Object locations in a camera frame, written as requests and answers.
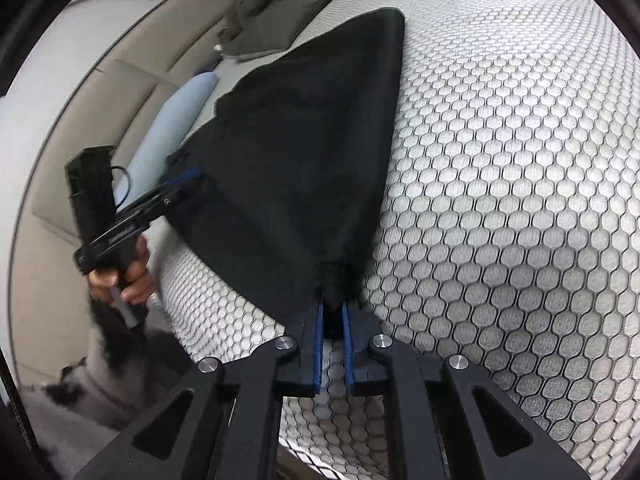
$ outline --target white honeycomb patterned sheet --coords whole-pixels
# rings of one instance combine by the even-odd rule
[[[296,44],[379,7],[406,37],[360,304],[422,352],[486,367],[611,478],[640,436],[638,57],[593,0],[334,0]],[[277,57],[224,61],[216,96]],[[156,253],[194,359],[282,333],[170,230]],[[342,362],[326,342],[322,391],[285,400],[281,443],[329,478],[382,480],[382,403],[347,396]]]

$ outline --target beige headboard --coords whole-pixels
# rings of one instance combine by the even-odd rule
[[[95,65],[66,104],[33,175],[32,212],[45,227],[76,238],[65,164],[87,146],[116,146],[126,166],[162,104],[214,58],[229,0],[166,0]]]

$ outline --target blue cushion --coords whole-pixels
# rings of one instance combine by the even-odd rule
[[[162,105],[127,166],[131,190],[120,208],[144,195],[158,183],[164,173],[165,159],[178,149],[217,82],[218,76],[213,72],[198,74]],[[124,197],[127,186],[127,179],[122,178],[114,191],[116,204]]]

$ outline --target metal bolt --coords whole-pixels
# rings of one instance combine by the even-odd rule
[[[219,361],[215,357],[205,357],[198,362],[198,370],[204,374],[215,372],[218,369]]]
[[[469,359],[463,355],[452,355],[449,358],[449,365],[451,368],[455,368],[456,370],[464,370],[469,366]]]
[[[289,350],[296,345],[296,340],[289,335],[283,335],[276,338],[276,348],[278,350]]]
[[[371,338],[371,343],[377,348],[388,348],[393,342],[394,340],[386,334],[378,334]]]

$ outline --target triangular cutout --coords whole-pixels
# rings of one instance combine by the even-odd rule
[[[133,438],[133,447],[160,460],[169,458],[192,400],[190,390],[178,394],[156,420]]]
[[[533,437],[484,388],[474,388],[474,399],[497,456],[505,457],[533,444]]]

